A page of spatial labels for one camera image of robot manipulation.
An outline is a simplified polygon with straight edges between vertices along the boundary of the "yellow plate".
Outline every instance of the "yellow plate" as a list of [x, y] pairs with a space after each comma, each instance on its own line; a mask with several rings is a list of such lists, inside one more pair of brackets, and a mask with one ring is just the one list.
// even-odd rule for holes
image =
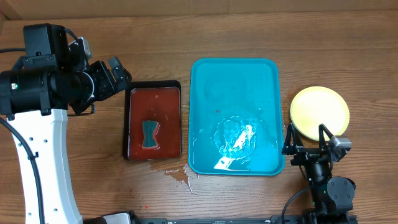
[[333, 135], [341, 135], [348, 127], [349, 110], [335, 91], [322, 86], [308, 87], [298, 93], [290, 105], [290, 118], [304, 136], [319, 141], [319, 124]]

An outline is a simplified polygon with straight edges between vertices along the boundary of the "tray rim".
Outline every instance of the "tray rim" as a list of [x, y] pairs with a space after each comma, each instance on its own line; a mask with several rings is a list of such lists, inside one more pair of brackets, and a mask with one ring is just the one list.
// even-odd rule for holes
[[201, 58], [199, 60], [197, 60], [191, 68], [191, 82], [190, 82], [190, 102], [189, 102], [189, 124], [188, 124], [188, 164], [191, 167], [191, 169], [196, 172], [197, 174], [204, 174], [204, 175], [240, 175], [240, 176], [275, 176], [280, 174], [284, 167], [285, 167], [285, 156], [284, 155], [280, 155], [279, 159], [281, 160], [281, 165], [280, 165], [280, 169], [276, 169], [272, 174], [264, 174], [264, 173], [250, 173], [248, 172], [247, 174], [243, 174], [243, 173], [238, 173], [238, 172], [230, 172], [230, 173], [222, 173], [222, 172], [202, 172], [199, 171], [195, 168], [194, 164], [192, 164], [192, 157], [190, 154], [190, 147], [191, 147], [191, 132], [192, 132], [192, 120], [193, 120], [193, 114], [192, 113], [192, 108], [193, 108], [193, 101], [192, 101], [192, 87], [193, 87], [193, 76], [195, 74], [195, 71], [197, 70], [197, 68], [204, 64], [204, 63], [216, 63], [216, 61], [219, 62], [225, 62], [225, 61], [229, 61], [230, 63], [238, 63], [238, 62], [242, 62], [242, 61], [246, 61], [246, 62], [250, 62], [250, 63], [266, 63], [268, 64], [268, 66], [271, 67], [272, 71], [274, 72], [274, 75], [276, 77], [277, 82], [275, 85], [275, 90], [279, 93], [279, 97], [278, 97], [278, 102], [275, 101], [275, 103], [278, 104], [279, 106], [279, 119], [281, 121], [281, 136], [282, 136], [282, 147], [283, 147], [283, 140], [284, 140], [284, 128], [283, 128], [283, 117], [282, 117], [282, 102], [280, 99], [280, 86], [279, 86], [279, 71], [278, 71], [278, 67], [277, 65], [266, 58]]
[[180, 155], [182, 156], [182, 118], [181, 118], [181, 83], [178, 80], [159, 80], [159, 81], [138, 81], [131, 82], [129, 88], [124, 91], [124, 121], [123, 121], [123, 144], [122, 155], [128, 161], [147, 161], [148, 159], [129, 158], [129, 123], [130, 123], [130, 97], [131, 91], [136, 88], [167, 88], [177, 87], [180, 90]]

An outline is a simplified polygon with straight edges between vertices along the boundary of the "wooden table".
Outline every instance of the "wooden table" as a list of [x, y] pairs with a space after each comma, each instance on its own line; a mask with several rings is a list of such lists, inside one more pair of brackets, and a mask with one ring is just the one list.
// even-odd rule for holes
[[[182, 84], [180, 159], [122, 158], [124, 93], [98, 102], [94, 115], [69, 119], [73, 193], [84, 218], [121, 210], [165, 218], [280, 214], [285, 202], [307, 185], [299, 168], [289, 165], [290, 156], [275, 177], [197, 178], [186, 167], [193, 194], [183, 171], [192, 64], [205, 57], [260, 57], [279, 68], [285, 126], [290, 101], [305, 87], [326, 86], [346, 100], [351, 116], [346, 136], [353, 149], [335, 164], [333, 174], [356, 182], [352, 214], [361, 223], [398, 219], [398, 11], [9, 21], [0, 48], [24, 46], [22, 27], [43, 22], [61, 24], [90, 40], [91, 62], [117, 55], [135, 81], [176, 79]], [[1, 54], [0, 71], [9, 70], [19, 55]], [[16, 147], [4, 128], [0, 147], [0, 222], [24, 223]], [[287, 213], [300, 214], [311, 202], [309, 194], [301, 196]]]

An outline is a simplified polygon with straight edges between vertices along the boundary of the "blue plastic tray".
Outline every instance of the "blue plastic tray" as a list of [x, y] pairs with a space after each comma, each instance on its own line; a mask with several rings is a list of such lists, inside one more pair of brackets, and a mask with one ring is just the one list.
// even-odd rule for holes
[[278, 70], [268, 59], [192, 67], [188, 162], [199, 174], [276, 175], [285, 160]]

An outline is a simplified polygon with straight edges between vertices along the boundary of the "spilled water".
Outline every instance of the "spilled water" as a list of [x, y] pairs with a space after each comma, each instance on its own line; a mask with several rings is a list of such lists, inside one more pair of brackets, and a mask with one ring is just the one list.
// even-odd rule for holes
[[[180, 158], [181, 160], [186, 160], [186, 155]], [[199, 179], [199, 175], [191, 170], [189, 165], [184, 162], [181, 163], [179, 160], [176, 163], [168, 162], [168, 161], [152, 161], [151, 162], [152, 169], [158, 170], [163, 175], [173, 177], [175, 179], [177, 187], [187, 187], [187, 190], [193, 194], [193, 189], [191, 187], [191, 180], [192, 179]]]

